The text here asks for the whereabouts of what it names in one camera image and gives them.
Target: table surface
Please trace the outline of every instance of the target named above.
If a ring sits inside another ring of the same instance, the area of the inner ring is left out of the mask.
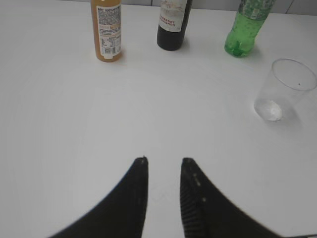
[[[48,237],[149,158],[143,237],[184,237],[183,157],[277,234],[317,234],[317,91],[262,121],[253,100],[277,58],[317,70],[317,17],[271,14],[252,54],[223,50],[235,12],[191,12],[183,47],[156,45],[159,8],[122,7],[123,57],[95,57],[90,5],[0,2],[0,237]]]

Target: dark bottle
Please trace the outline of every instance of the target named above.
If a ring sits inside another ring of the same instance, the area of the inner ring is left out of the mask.
[[[158,22],[158,45],[168,51],[182,46],[193,0],[163,0]]]

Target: wine label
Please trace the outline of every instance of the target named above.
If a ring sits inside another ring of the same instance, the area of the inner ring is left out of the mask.
[[[170,32],[182,29],[187,0],[163,0],[160,7],[159,22],[161,28]]]
[[[239,13],[252,20],[265,20],[276,0],[241,0]]]
[[[121,5],[97,6],[100,54],[112,59],[121,52]]]

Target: wall tile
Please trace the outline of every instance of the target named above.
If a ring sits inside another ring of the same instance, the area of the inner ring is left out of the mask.
[[[240,1],[241,0],[194,0],[193,8],[236,11]],[[286,13],[292,1],[293,0],[276,0],[272,12]],[[153,0],[153,6],[160,6],[160,2],[161,0]]]
[[[317,16],[317,0],[294,0],[287,13]]]
[[[129,4],[129,5],[151,5],[151,0],[122,0],[122,4]]]

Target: soda bottle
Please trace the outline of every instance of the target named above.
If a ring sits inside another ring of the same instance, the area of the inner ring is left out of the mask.
[[[235,57],[247,56],[275,0],[241,0],[224,49]]]

